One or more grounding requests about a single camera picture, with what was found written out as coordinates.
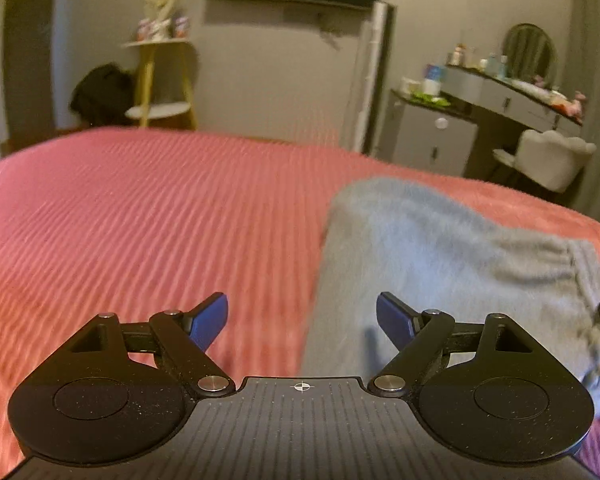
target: dark door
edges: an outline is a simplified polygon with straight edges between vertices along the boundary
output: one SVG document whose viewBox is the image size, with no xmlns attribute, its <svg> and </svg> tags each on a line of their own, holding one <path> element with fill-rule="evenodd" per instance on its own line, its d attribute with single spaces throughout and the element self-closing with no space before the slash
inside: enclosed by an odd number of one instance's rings
<svg viewBox="0 0 600 480">
<path fill-rule="evenodd" d="M 51 87 L 54 0 L 7 0 L 4 11 L 4 100 L 11 147 L 56 136 Z"/>
</svg>

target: chair backrest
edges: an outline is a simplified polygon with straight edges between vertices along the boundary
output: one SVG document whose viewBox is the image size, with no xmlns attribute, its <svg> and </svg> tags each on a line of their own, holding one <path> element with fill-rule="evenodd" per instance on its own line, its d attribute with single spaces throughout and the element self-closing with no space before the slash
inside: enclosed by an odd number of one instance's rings
<svg viewBox="0 0 600 480">
<path fill-rule="evenodd" d="M 527 130 L 520 137 L 514 168 L 540 186 L 562 193 L 595 151 L 595 144 L 579 137 Z"/>
</svg>

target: round white shelf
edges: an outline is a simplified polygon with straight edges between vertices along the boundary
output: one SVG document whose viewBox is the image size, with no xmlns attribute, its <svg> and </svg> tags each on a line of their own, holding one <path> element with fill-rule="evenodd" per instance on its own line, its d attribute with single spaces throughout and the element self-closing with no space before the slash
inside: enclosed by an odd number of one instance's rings
<svg viewBox="0 0 600 480">
<path fill-rule="evenodd" d="M 177 103 L 164 103 L 159 105 L 149 106 L 149 119 L 165 119 L 167 117 L 175 117 L 176 115 L 182 115 L 189 111 L 191 106 L 186 102 Z M 129 119 L 139 121 L 142 118 L 142 105 L 134 106 L 129 108 L 125 112 L 125 115 Z"/>
<path fill-rule="evenodd" d="M 145 45 L 164 45 L 170 43 L 191 43 L 189 38 L 169 38 L 168 40 L 145 40 L 145 41 L 130 41 L 129 43 L 123 43 L 122 48 L 129 48 L 133 46 L 145 46 Z"/>
</svg>

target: triangular cutout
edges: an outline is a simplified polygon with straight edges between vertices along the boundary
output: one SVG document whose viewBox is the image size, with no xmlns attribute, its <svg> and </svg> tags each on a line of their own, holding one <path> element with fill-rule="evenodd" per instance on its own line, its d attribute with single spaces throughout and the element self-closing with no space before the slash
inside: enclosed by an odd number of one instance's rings
<svg viewBox="0 0 600 480">
<path fill-rule="evenodd" d="M 496 350 L 498 352 L 531 353 L 531 348 L 520 341 L 507 326 L 500 327 L 496 340 Z"/>
<path fill-rule="evenodd" d="M 101 352 L 105 349 L 106 344 L 105 327 L 96 325 L 71 346 L 71 352 Z"/>
</svg>

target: metal screw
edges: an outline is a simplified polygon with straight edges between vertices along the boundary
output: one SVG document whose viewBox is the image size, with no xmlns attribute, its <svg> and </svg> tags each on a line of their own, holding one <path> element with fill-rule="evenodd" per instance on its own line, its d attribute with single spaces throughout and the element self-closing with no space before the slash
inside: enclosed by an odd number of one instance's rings
<svg viewBox="0 0 600 480">
<path fill-rule="evenodd" d="M 198 387 L 206 392 L 221 392 L 227 386 L 228 379 L 219 375 L 208 375 L 198 381 Z"/>
<path fill-rule="evenodd" d="M 384 392 L 397 392 L 406 386 L 404 379 L 397 375 L 381 375 L 374 379 L 374 385 Z"/>
</svg>

